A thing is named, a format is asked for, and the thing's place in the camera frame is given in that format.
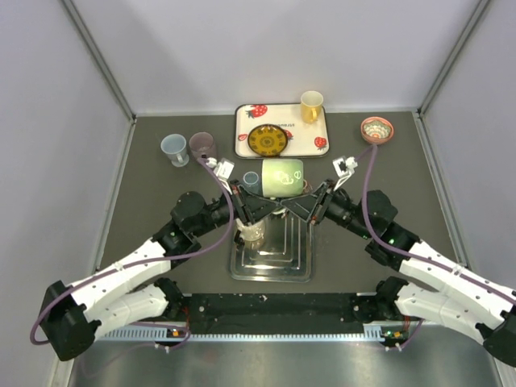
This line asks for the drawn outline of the brown striped cup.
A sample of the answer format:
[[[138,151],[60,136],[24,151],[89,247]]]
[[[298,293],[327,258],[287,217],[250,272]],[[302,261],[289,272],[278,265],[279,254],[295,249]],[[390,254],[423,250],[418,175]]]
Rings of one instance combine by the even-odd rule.
[[[313,189],[311,184],[307,180],[304,180],[303,183],[304,183],[304,185],[303,185],[303,191],[302,192],[304,194],[311,193],[312,189]]]

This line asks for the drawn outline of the green mug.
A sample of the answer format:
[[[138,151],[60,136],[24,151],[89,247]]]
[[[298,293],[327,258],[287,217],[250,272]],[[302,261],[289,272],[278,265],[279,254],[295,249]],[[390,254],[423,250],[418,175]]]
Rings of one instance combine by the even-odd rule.
[[[298,196],[304,186],[304,164],[298,159],[266,159],[262,162],[261,183],[266,198]]]

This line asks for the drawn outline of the purple mug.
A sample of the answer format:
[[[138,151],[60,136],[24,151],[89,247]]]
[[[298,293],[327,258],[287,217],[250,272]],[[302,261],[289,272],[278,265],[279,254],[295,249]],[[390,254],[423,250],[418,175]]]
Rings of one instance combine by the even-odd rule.
[[[208,132],[198,132],[193,134],[189,139],[189,148],[196,159],[199,157],[218,158],[214,137]]]

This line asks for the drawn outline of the light blue white mug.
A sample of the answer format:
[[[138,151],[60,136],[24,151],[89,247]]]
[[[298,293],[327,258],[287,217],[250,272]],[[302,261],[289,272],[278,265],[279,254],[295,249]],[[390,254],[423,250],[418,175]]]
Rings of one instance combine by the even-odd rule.
[[[186,147],[186,138],[179,134],[167,135],[160,142],[161,151],[167,156],[170,163],[177,168],[184,167],[189,163],[189,154]]]

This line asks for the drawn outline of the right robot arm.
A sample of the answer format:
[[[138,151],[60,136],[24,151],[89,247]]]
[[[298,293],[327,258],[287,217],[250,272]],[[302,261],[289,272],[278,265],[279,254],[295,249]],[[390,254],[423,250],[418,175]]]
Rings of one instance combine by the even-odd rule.
[[[359,203],[326,181],[313,193],[281,200],[300,219],[325,218],[366,239],[367,253],[404,275],[377,289],[378,313],[438,323],[478,342],[492,357],[515,365],[515,291],[487,280],[437,252],[395,222],[397,208],[380,190],[365,191]]]

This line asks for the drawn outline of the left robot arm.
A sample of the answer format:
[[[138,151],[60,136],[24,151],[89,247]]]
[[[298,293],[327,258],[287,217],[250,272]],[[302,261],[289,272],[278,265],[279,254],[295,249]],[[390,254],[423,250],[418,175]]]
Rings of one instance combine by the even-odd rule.
[[[66,285],[47,287],[36,326],[61,361],[85,352],[105,334],[146,318],[177,318],[181,291],[163,275],[188,259],[214,250],[202,248],[198,237],[232,224],[254,224],[278,209],[277,193],[255,194],[239,181],[223,188],[221,198],[207,203],[195,191],[182,194],[171,219],[132,253],[110,266]]]

